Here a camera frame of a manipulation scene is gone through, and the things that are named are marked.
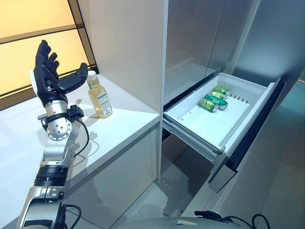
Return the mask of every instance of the bottle cap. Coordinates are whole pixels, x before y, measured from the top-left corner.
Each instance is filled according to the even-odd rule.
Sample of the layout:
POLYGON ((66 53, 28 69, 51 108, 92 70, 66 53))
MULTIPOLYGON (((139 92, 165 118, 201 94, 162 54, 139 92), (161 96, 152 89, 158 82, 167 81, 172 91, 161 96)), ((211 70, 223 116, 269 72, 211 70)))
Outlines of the bottle cap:
POLYGON ((95 71, 88 71, 88 77, 87 80, 94 80, 97 78, 96 72, 95 71))

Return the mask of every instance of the window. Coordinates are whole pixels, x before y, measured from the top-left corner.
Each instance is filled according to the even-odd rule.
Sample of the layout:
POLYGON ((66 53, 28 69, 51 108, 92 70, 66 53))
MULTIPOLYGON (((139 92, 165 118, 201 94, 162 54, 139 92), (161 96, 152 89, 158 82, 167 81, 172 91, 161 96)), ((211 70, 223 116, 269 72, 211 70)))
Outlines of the window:
POLYGON ((0 110, 35 96, 29 70, 41 40, 57 53, 60 77, 81 62, 98 72, 77 0, 10 0, 0 8, 0 110))

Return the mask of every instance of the drawer front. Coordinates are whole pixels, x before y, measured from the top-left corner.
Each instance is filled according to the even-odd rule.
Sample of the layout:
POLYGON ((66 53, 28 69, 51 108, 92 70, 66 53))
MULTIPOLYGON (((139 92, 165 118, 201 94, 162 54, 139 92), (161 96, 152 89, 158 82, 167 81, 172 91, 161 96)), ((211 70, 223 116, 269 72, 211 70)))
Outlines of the drawer front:
POLYGON ((260 113, 257 115, 252 125, 243 136, 238 146, 235 148, 233 153, 229 157, 225 157, 222 161, 214 166, 212 170, 212 176, 208 181, 210 188, 215 192, 219 192, 233 176, 238 172, 239 165, 246 155, 251 144, 253 144, 257 134, 263 127, 266 119, 271 114, 274 104, 276 103, 280 93, 283 90, 285 83, 282 79, 276 82, 276 87, 274 88, 269 99, 265 103, 264 107, 261 109, 260 113))

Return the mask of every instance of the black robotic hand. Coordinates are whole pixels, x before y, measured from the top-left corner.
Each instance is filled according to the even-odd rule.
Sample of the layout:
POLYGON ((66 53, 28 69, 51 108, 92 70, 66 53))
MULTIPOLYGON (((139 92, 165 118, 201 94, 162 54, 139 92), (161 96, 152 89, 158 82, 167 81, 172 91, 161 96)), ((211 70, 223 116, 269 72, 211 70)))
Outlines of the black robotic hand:
POLYGON ((45 40, 42 40, 36 53, 34 76, 37 96, 44 107, 48 102, 54 100, 63 100, 68 103, 65 94, 83 85, 88 76, 87 64, 81 63, 75 73, 59 79, 56 72, 59 66, 59 62, 56 61, 57 54, 53 52, 49 57, 50 52, 50 46, 45 40))

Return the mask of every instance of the wire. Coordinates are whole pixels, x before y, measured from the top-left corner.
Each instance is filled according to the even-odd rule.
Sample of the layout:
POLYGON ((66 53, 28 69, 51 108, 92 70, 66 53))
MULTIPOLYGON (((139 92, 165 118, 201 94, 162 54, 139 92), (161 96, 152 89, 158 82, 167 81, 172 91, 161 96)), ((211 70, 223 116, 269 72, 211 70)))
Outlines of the wire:
POLYGON ((262 218, 265 220, 268 229, 270 229, 270 224, 269 224, 269 222, 268 222, 266 216, 264 216, 263 214, 255 214, 255 215, 252 217, 252 224, 253 224, 253 226, 254 226, 254 229, 256 229, 256 226, 255 226, 255 222, 254 222, 254 221, 255 221, 255 218, 258 217, 258 216, 262 217, 262 218))
POLYGON ((262 218, 265 220, 268 229, 270 229, 270 224, 269 224, 269 222, 268 222, 266 216, 264 216, 263 214, 255 214, 255 215, 252 217, 252 225, 251 225, 250 223, 246 222, 245 220, 243 220, 243 219, 237 217, 237 216, 227 216, 227 217, 224 217, 223 219, 221 219, 220 221, 221 221, 221 222, 224 222, 226 219, 238 219, 238 220, 242 221, 243 223, 245 223, 246 225, 248 225, 251 229, 257 229, 257 227, 256 227, 256 225, 255 225, 255 219, 256 219, 257 217, 259 217, 259 216, 262 217, 262 218))
POLYGON ((75 227, 75 225, 77 224, 77 222, 80 220, 81 218, 81 208, 78 207, 77 205, 74 204, 66 204, 66 207, 71 207, 71 208, 76 208, 78 210, 78 216, 75 220, 75 222, 72 224, 72 226, 70 227, 70 229, 73 229, 75 227))
POLYGON ((245 220, 237 217, 237 216, 227 216, 227 217, 224 217, 223 219, 221 219, 221 222, 224 222, 226 219, 238 219, 242 222, 244 222, 246 225, 248 225, 251 229, 254 229, 253 226, 250 225, 250 223, 246 222, 245 220))
POLYGON ((88 145, 88 143, 89 143, 89 132, 88 132, 88 129, 87 129, 85 123, 83 123, 83 122, 82 122, 81 120, 79 120, 79 119, 75 119, 75 120, 76 120, 77 122, 79 122, 80 124, 82 124, 82 126, 85 128, 86 135, 87 135, 87 142, 86 142, 85 146, 84 146, 79 152, 77 152, 76 154, 73 155, 73 157, 76 157, 78 154, 80 154, 80 153, 87 147, 87 145, 88 145))

